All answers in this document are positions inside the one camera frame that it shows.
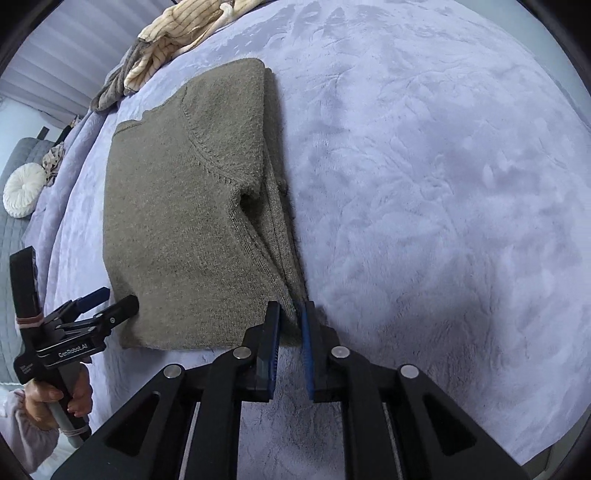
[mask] striped cloth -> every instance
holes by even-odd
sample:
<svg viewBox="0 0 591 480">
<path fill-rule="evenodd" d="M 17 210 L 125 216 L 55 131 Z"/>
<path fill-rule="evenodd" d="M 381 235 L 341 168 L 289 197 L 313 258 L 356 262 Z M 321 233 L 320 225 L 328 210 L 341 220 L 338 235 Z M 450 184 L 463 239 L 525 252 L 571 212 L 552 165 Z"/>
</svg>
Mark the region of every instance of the striped cloth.
<svg viewBox="0 0 591 480">
<path fill-rule="evenodd" d="M 145 27 L 123 65 L 115 70 L 90 103 L 107 110 L 142 88 L 158 69 L 197 47 L 220 28 L 268 0 L 182 0 Z"/>
</svg>

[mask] olive green sweater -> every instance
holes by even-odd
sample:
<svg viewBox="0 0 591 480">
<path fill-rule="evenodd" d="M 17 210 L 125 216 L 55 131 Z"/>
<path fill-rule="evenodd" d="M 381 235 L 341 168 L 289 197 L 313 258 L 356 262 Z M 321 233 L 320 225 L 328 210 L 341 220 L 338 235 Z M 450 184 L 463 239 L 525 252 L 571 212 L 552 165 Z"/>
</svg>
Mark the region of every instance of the olive green sweater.
<svg viewBox="0 0 591 480">
<path fill-rule="evenodd" d="M 238 60 L 120 124 L 107 165 L 103 257 L 117 300 L 139 315 L 124 346 L 240 345 L 267 301 L 306 290 L 291 234 L 272 73 Z"/>
</svg>

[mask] human hand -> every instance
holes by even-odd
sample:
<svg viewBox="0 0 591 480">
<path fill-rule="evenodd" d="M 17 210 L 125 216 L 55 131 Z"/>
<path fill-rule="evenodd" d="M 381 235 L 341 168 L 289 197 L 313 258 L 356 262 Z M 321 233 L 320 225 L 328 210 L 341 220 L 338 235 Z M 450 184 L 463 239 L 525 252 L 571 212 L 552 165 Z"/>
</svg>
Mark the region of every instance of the human hand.
<svg viewBox="0 0 591 480">
<path fill-rule="evenodd" d="M 57 428 L 57 422 L 47 408 L 46 403 L 56 402 L 63 398 L 63 393 L 45 382 L 31 380 L 25 385 L 25 412 L 29 419 L 41 430 Z M 80 376 L 72 392 L 72 400 L 68 403 L 68 412 L 75 417 L 88 415 L 92 410 L 92 387 L 88 369 L 80 364 Z"/>
</svg>

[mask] plush blanket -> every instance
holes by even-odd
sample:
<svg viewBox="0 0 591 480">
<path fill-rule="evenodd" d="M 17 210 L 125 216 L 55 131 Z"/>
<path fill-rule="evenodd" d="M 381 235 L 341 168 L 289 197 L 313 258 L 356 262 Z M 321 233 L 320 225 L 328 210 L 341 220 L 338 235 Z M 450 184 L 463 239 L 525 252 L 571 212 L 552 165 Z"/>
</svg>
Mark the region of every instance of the plush blanket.
<svg viewBox="0 0 591 480">
<path fill-rule="evenodd" d="M 91 114 L 41 229 L 46 310 L 109 284 L 116 126 L 244 57 L 277 76 L 308 293 L 342 342 L 418 365 L 520 462 L 558 440 L 591 398 L 591 135 L 525 48 L 452 0 L 274 2 Z M 92 368 L 95 428 L 166 363 L 216 355 L 116 340 Z M 282 349 L 275 400 L 243 408 L 241 478 L 343 478 L 338 416 Z"/>
</svg>

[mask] gray cloth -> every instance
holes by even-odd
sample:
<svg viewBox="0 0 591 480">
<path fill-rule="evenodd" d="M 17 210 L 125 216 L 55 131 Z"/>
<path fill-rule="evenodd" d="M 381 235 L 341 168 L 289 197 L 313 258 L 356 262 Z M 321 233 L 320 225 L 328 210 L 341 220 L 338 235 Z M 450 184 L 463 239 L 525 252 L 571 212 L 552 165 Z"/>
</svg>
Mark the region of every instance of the gray cloth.
<svg viewBox="0 0 591 480">
<path fill-rule="evenodd" d="M 139 316 L 124 346 L 239 345 L 305 288 L 291 240 L 270 70 L 238 60 L 189 81 L 113 136 L 105 183 L 103 258 L 116 299 Z"/>
<path fill-rule="evenodd" d="M 90 110 L 93 112 L 108 110 L 123 98 L 125 94 L 125 77 L 127 77 L 129 71 L 134 67 L 142 52 L 149 46 L 149 43 L 139 38 L 135 40 L 133 46 L 126 53 L 121 67 L 109 75 L 99 93 L 90 102 Z"/>
</svg>

